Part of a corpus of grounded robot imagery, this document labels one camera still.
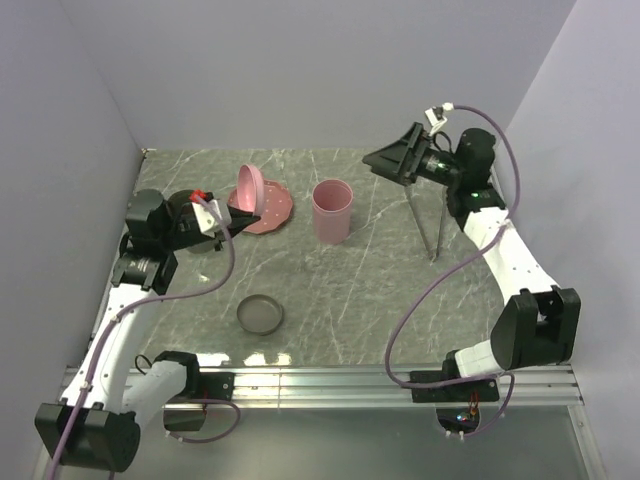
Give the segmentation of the pink round lid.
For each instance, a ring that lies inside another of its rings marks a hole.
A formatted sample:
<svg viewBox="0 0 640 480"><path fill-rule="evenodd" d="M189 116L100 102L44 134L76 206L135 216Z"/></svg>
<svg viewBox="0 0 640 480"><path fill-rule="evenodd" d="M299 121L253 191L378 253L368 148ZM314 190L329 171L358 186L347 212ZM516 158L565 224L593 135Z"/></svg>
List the pink round lid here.
<svg viewBox="0 0 640 480"><path fill-rule="evenodd" d="M264 178L254 165L240 167L236 187L237 202L240 210L260 216L265 205Z"/></svg>

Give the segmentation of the silver metal tongs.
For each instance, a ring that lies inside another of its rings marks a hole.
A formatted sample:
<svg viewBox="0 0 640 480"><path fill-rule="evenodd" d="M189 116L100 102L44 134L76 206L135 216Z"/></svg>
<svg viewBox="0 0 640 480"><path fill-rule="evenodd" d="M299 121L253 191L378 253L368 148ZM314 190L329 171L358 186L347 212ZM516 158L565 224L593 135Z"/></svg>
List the silver metal tongs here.
<svg viewBox="0 0 640 480"><path fill-rule="evenodd" d="M427 257L434 263L441 255L448 215L446 189L423 183L406 186L404 195Z"/></svg>

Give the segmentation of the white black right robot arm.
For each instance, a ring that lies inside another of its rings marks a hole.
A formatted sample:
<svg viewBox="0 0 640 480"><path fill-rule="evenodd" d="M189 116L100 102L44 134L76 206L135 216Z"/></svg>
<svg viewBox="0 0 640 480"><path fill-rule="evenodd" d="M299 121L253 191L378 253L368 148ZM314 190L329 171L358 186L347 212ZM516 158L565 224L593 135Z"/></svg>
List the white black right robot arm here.
<svg viewBox="0 0 640 480"><path fill-rule="evenodd" d="M454 151L436 147L419 123L399 140L364 156L372 173L402 186L418 178L445 188L449 215L478 248L496 280L504 308L488 340L451 354L455 366L441 376L455 400L473 392L481 376L560 364L573 354L581 299L562 288L529 251L490 180L496 139L465 130Z"/></svg>

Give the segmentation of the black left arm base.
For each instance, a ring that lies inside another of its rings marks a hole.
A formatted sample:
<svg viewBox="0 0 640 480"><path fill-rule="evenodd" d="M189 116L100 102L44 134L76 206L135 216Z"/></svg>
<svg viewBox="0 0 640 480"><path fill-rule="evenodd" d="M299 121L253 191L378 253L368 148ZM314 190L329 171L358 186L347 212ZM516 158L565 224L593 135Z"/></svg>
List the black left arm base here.
<svg viewBox="0 0 640 480"><path fill-rule="evenodd" d="M163 407L163 424L169 432L198 432L209 416L209 406L197 403L197 399L217 399L231 401L235 374L208 372L201 374L193 392L174 396Z"/></svg>

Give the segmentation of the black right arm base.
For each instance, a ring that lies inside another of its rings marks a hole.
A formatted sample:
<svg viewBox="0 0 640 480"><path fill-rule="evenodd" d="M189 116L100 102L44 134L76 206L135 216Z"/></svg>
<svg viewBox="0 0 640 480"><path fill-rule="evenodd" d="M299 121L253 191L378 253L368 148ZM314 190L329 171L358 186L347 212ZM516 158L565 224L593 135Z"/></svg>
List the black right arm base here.
<svg viewBox="0 0 640 480"><path fill-rule="evenodd" d="M481 426L480 404L500 399L494 379L440 386L430 389L411 388L416 404L436 404L436 420L448 434L459 437L473 435Z"/></svg>

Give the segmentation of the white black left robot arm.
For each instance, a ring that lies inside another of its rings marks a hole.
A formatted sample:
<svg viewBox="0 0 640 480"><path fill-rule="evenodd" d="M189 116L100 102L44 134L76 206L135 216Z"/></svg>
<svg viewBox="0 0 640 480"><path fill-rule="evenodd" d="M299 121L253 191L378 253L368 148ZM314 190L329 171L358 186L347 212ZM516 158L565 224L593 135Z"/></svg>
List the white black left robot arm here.
<svg viewBox="0 0 640 480"><path fill-rule="evenodd" d="M177 268L176 251L207 240L231 242L258 222L265 204L261 186L239 192L237 206L195 190L182 204L157 190L133 194L114 265L103 319L71 383L54 403L40 405L35 426L51 463L59 466L126 471L138 451L149 421L173 399L231 406L230 390L206 386L196 355L165 351L133 383L129 365L160 303L172 301L167 290Z"/></svg>

